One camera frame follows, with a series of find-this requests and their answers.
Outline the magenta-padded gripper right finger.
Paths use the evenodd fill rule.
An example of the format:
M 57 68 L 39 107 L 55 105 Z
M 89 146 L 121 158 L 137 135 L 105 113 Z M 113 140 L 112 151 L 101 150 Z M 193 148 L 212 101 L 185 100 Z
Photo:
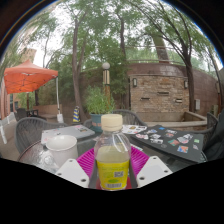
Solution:
M 148 156 L 131 147 L 129 174 L 131 186 L 140 188 L 172 174 L 172 171 L 158 156 Z

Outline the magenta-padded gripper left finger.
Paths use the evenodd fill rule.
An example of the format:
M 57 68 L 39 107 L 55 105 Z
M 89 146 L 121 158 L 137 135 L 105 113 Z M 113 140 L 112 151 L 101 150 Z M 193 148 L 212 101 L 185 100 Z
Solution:
M 97 180 L 94 149 L 88 150 L 77 159 L 68 159 L 56 175 L 84 188 L 94 185 Z

